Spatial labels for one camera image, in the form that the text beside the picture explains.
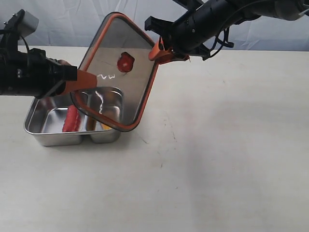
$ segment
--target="white table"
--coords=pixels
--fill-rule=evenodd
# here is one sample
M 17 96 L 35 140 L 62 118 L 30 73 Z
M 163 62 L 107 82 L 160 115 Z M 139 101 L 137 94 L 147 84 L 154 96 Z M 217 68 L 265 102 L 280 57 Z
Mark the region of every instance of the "white table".
M 42 147 L 23 129 L 32 98 L 0 97 L 0 231 L 309 231 L 308 60 L 162 65 L 142 122 L 109 145 Z

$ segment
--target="metal bento box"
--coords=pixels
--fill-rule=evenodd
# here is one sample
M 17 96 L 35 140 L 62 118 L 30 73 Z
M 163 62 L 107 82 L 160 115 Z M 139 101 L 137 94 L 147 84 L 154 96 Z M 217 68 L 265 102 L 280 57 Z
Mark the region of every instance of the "metal bento box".
M 100 87 L 94 92 L 84 92 L 87 104 L 100 104 L 98 98 L 104 98 L 104 113 L 116 121 L 122 120 L 123 93 L 113 87 Z M 109 128 L 93 118 L 79 112 L 80 128 L 77 132 L 62 132 L 67 110 L 73 105 L 70 94 L 64 96 L 34 99 L 25 119 L 24 129 L 33 135 L 43 146 L 78 145 L 85 136 L 90 136 L 94 143 L 112 143 L 118 140 L 120 132 Z

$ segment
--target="lunch box lid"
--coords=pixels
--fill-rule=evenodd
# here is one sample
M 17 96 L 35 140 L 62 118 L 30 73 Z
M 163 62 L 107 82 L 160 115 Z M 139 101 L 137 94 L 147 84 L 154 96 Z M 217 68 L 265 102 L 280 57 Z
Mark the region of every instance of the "lunch box lid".
M 97 96 L 101 104 L 85 102 L 85 90 L 71 93 L 74 105 L 84 114 L 118 131 L 135 129 L 141 120 L 158 68 L 158 64 L 148 58 L 154 45 L 146 33 L 124 14 L 113 12 L 107 15 L 79 69 L 97 76 L 97 88 L 119 89 L 123 94 L 122 118 L 115 119 L 107 110 L 102 110 L 106 107 L 102 96 Z M 87 89 L 87 92 L 96 94 L 96 89 Z

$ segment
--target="white backdrop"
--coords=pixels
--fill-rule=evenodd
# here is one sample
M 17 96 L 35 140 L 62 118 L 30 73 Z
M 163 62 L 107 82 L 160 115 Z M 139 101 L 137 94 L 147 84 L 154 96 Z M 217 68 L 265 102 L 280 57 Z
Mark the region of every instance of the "white backdrop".
M 28 43 L 51 46 L 89 46 L 103 18 L 112 11 L 125 13 L 141 28 L 151 15 L 175 20 L 185 12 L 172 0 L 0 0 L 0 19 L 4 22 L 20 9 L 40 20 Z M 230 40 L 236 44 L 234 49 L 241 50 L 308 51 L 308 25 L 307 16 L 295 22 L 261 17 L 233 26 Z

